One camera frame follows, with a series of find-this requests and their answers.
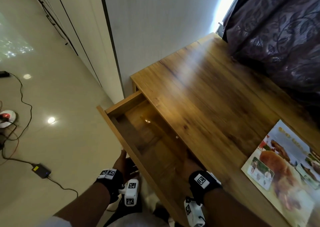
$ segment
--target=wooden desk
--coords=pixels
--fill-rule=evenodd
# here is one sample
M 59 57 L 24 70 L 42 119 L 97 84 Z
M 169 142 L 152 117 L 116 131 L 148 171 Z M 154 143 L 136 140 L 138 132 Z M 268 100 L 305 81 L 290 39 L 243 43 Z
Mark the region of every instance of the wooden desk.
M 271 226 L 289 226 L 240 168 L 279 119 L 319 154 L 320 132 L 303 108 L 233 63 L 213 33 L 131 78 L 137 92 L 98 109 L 176 221 L 188 226 L 183 199 L 190 192 L 174 168 L 189 148 L 238 201 Z M 318 226 L 319 203 L 310 226 Z

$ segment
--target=desk top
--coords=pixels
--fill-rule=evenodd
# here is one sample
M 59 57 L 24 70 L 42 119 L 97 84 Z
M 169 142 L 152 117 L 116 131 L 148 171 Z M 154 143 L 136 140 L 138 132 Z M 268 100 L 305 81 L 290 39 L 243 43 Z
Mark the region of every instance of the desk top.
M 234 63 L 212 33 L 131 76 L 224 189 L 271 226 L 289 226 L 241 171 L 279 119 L 320 154 L 320 132 L 270 79 Z M 309 225 L 320 218 L 317 199 Z

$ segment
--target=open drawer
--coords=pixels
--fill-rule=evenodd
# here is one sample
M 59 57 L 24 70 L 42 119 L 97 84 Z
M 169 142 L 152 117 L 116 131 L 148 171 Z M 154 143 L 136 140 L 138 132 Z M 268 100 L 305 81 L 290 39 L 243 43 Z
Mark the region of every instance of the open drawer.
M 171 217 L 188 226 L 183 202 L 191 193 L 175 172 L 182 167 L 186 145 L 141 91 L 106 111 L 97 108 Z

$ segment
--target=forearm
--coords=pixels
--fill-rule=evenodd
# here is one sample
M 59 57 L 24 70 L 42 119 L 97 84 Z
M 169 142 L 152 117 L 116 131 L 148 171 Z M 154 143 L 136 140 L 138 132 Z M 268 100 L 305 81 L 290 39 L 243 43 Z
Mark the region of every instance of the forearm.
M 269 227 L 222 188 L 207 192 L 204 195 L 204 206 L 215 226 Z
M 109 203 L 107 188 L 101 183 L 94 183 L 54 216 L 69 221 L 73 227 L 96 226 Z

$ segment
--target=tiled floor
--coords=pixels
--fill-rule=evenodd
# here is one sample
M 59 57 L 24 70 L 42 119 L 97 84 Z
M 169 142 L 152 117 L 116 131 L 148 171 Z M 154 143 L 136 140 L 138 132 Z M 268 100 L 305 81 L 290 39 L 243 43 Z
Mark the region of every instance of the tiled floor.
M 96 110 L 111 100 L 64 43 L 36 0 L 0 0 L 0 71 L 21 79 L 24 100 L 33 105 L 14 157 L 43 163 L 54 180 L 82 193 L 102 168 L 113 165 L 121 145 Z M 14 77 L 0 78 L 0 100 L 3 109 L 18 113 L 18 134 L 30 118 L 19 87 Z M 16 143 L 6 143 L 6 155 Z M 1 226 L 34 226 L 76 196 L 20 162 L 1 165 L 0 179 Z

